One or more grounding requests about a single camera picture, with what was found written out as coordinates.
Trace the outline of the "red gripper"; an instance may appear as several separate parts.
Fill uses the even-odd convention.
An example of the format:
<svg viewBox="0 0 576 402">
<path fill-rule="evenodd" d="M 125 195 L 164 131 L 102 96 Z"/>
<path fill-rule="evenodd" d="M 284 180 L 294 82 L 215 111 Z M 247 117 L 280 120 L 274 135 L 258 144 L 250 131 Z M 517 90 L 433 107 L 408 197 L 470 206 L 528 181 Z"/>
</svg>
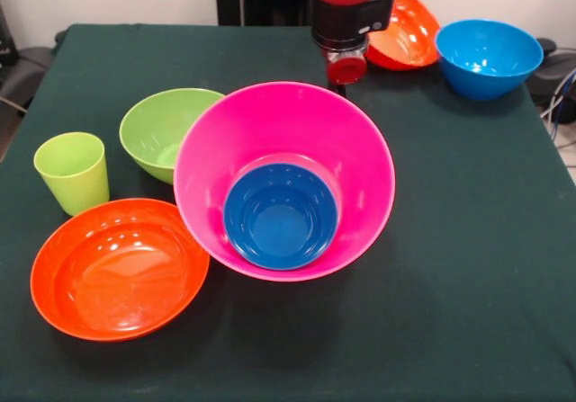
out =
<svg viewBox="0 0 576 402">
<path fill-rule="evenodd" d="M 362 51 L 329 52 L 326 55 L 328 81 L 336 92 L 347 96 L 346 85 L 360 80 L 366 72 L 366 60 Z"/>
</svg>

